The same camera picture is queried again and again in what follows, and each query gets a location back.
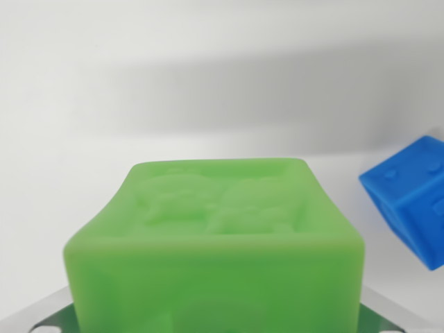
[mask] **white surface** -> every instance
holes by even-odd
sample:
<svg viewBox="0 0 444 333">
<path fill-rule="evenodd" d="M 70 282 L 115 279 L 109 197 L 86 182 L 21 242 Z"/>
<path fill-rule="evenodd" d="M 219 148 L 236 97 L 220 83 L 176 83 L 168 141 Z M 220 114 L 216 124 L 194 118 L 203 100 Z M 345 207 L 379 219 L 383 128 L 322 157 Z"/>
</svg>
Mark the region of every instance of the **white surface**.
<svg viewBox="0 0 444 333">
<path fill-rule="evenodd" d="M 0 318 L 66 285 L 62 247 L 133 164 L 297 156 L 365 237 L 366 284 L 444 325 L 444 270 L 357 181 L 441 130 L 443 6 L 0 1 Z"/>
</svg>

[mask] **blue cube face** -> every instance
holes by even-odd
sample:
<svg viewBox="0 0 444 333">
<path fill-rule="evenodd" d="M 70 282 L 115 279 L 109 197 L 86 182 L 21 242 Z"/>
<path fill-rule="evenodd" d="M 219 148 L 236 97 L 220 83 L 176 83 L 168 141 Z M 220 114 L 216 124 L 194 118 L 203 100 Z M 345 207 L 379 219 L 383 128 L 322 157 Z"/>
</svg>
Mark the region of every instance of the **blue cube face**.
<svg viewBox="0 0 444 333">
<path fill-rule="evenodd" d="M 422 137 L 396 155 L 367 171 L 364 186 L 385 201 L 395 201 L 444 175 L 444 143 Z"/>
<path fill-rule="evenodd" d="M 444 264 L 444 180 L 430 184 L 419 197 L 401 208 L 408 234 L 413 235 L 416 254 L 426 266 Z"/>
<path fill-rule="evenodd" d="M 359 177 L 392 231 L 426 264 L 444 264 L 444 143 L 422 137 Z"/>
</svg>

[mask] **raised dot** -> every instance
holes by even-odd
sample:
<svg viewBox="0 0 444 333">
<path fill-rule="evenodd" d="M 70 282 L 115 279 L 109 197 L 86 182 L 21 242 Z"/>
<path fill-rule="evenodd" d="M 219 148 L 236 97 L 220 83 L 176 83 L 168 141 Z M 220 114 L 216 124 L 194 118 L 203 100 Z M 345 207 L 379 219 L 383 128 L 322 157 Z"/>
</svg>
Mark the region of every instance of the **raised dot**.
<svg viewBox="0 0 444 333">
<path fill-rule="evenodd" d="M 387 180 L 395 179 L 397 176 L 398 176 L 398 172 L 395 169 L 388 170 L 384 174 L 384 178 L 386 178 Z"/>
<path fill-rule="evenodd" d="M 434 162 L 429 165 L 427 171 L 429 173 L 437 173 L 443 168 L 443 164 L 441 162 Z"/>
<path fill-rule="evenodd" d="M 432 206 L 433 211 L 438 216 L 444 216 L 444 199 L 439 200 Z"/>
</svg>

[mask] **metal plate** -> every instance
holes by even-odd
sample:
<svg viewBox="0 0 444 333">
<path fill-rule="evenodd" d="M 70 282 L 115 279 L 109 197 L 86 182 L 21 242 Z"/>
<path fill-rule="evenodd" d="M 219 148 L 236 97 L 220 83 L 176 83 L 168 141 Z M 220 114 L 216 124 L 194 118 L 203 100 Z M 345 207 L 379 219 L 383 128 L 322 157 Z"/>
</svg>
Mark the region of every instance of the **metal plate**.
<svg viewBox="0 0 444 333">
<path fill-rule="evenodd" d="M 369 288 L 361 302 L 358 333 L 444 333 Z M 80 333 L 68 287 L 0 322 L 0 333 L 29 332 Z"/>
</svg>

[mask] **green silicone block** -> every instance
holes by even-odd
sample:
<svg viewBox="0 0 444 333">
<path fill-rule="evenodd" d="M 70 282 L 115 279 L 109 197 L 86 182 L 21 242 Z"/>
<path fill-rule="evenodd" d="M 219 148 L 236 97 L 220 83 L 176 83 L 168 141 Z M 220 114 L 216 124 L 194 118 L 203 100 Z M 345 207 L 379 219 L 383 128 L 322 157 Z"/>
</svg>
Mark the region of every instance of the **green silicone block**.
<svg viewBox="0 0 444 333">
<path fill-rule="evenodd" d="M 291 158 L 138 164 L 65 248 L 82 333 L 355 333 L 363 257 Z"/>
</svg>

